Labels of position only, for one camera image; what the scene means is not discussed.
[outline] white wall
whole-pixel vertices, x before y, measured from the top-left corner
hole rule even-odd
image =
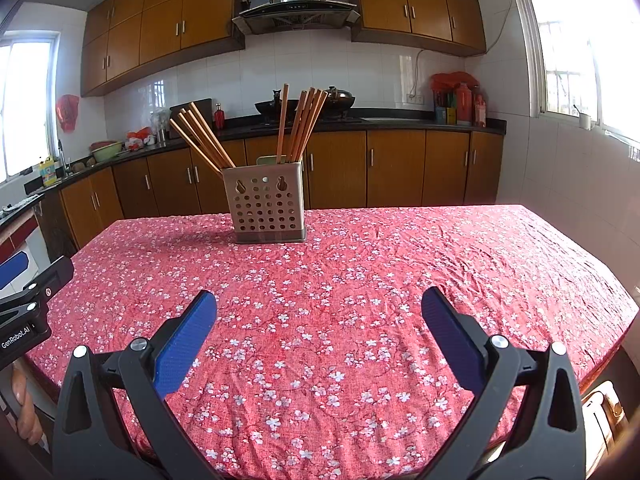
[[[433,73],[464,69],[464,60],[432,51],[420,54],[418,92],[424,106],[408,105],[419,50],[377,43],[351,43],[350,30],[295,30],[248,36],[246,49],[186,63],[118,89],[104,98],[107,133],[123,139],[148,125],[154,88],[164,89],[167,107],[213,98],[226,117],[255,115],[254,103],[273,98],[289,83],[289,95],[336,86],[356,96],[355,107],[433,110],[428,79]]]
[[[510,0],[479,0],[487,45]],[[493,50],[465,61],[487,95],[489,117],[507,121],[499,203],[521,203],[594,254],[636,298],[640,282],[640,162],[626,144],[596,131],[529,117],[529,76],[513,3]],[[624,343],[640,369],[640,323]]]
[[[80,59],[85,21],[86,12],[82,10],[24,3],[7,28],[8,31],[42,30],[60,34],[56,63],[56,99],[64,94],[80,95]],[[71,160],[78,160],[89,155],[89,145],[92,142],[107,138],[104,99],[102,97],[80,99],[74,132],[63,133],[57,121],[56,128],[65,149],[65,156],[70,156]],[[0,184],[0,205],[23,199],[24,183],[36,176],[36,173],[31,173]]]

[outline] cloth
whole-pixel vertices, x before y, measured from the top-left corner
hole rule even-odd
[[[62,384],[76,345],[123,349],[210,290],[218,320],[167,402],[212,466],[386,478],[423,467],[472,400],[420,316],[429,286],[516,346],[564,342],[582,382],[638,310],[604,264],[522,206],[318,210],[305,222],[306,243],[264,245],[235,244],[229,215],[116,222],[74,257],[49,303],[52,336],[30,357]]]

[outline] range hood chimney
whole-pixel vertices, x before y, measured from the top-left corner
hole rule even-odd
[[[303,28],[342,28],[360,15],[355,4],[333,0],[272,0],[244,10],[232,21],[245,35]]]

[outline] perforated utensil holder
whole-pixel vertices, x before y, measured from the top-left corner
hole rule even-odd
[[[303,242],[302,164],[259,164],[222,170],[239,244]]]

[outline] tablecloth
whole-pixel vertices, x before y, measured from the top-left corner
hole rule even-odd
[[[122,349],[210,290],[218,320],[167,402],[211,465],[386,478],[423,467],[472,400],[420,316],[429,286],[517,346],[564,342],[583,383],[638,310],[604,264],[522,206],[316,210],[305,222],[305,243],[237,245],[228,215],[119,221],[73,258],[49,304],[52,336],[30,358],[62,384],[76,345]]]

